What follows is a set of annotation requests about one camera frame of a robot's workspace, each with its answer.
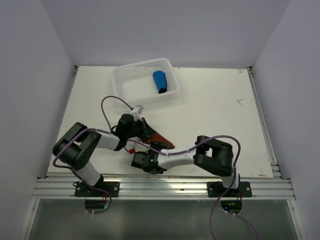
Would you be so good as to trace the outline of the white plastic basket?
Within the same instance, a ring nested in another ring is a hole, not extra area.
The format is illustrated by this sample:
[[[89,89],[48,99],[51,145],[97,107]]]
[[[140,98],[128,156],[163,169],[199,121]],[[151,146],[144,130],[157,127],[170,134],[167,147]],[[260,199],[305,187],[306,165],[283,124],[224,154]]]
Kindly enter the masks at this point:
[[[159,94],[153,79],[155,71],[165,72],[167,91]],[[121,65],[112,70],[113,94],[129,104],[143,105],[172,98],[179,90],[175,70],[166,58]]]

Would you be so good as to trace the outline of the brown towel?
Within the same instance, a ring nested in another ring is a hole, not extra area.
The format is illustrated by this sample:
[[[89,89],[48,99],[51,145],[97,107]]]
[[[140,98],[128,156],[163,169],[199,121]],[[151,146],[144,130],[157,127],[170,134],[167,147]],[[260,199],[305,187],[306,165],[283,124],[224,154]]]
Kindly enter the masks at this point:
[[[167,140],[165,137],[163,137],[162,135],[160,135],[159,133],[154,133],[153,135],[151,135],[150,137],[145,137],[145,138],[141,138],[140,139],[144,144],[158,144],[158,145],[162,145],[164,147],[167,147],[167,149],[171,150],[174,149],[175,146],[173,145],[172,142],[170,142],[169,140]]]

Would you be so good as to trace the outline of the blue and grey towel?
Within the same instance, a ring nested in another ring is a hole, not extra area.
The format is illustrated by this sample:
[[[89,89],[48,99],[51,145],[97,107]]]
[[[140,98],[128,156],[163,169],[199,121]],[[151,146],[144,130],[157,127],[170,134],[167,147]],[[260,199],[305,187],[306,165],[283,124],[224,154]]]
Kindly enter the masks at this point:
[[[152,74],[154,83],[159,94],[163,94],[168,90],[167,79],[165,72],[157,70]]]

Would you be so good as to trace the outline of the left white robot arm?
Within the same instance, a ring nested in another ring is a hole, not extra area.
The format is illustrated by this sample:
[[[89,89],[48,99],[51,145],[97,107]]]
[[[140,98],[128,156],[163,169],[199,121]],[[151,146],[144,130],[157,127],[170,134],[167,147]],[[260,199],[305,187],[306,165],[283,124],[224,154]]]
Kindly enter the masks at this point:
[[[71,170],[84,182],[87,192],[96,197],[101,195],[105,188],[103,176],[90,162],[94,150],[103,148],[117,152],[132,138],[143,141],[156,134],[144,118],[135,119],[132,113],[123,114],[110,131],[88,128],[77,122],[54,145],[52,165]]]

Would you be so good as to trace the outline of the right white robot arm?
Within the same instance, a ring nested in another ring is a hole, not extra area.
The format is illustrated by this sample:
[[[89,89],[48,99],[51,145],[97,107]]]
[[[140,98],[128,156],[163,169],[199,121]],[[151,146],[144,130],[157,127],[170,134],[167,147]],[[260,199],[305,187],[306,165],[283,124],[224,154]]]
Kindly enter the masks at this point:
[[[193,146],[169,148],[168,143],[150,141],[134,143],[147,148],[133,154],[131,166],[146,173],[158,175],[175,167],[195,165],[206,172],[221,177],[222,189],[227,196],[235,196],[240,190],[237,161],[241,144],[233,136],[199,135]]]

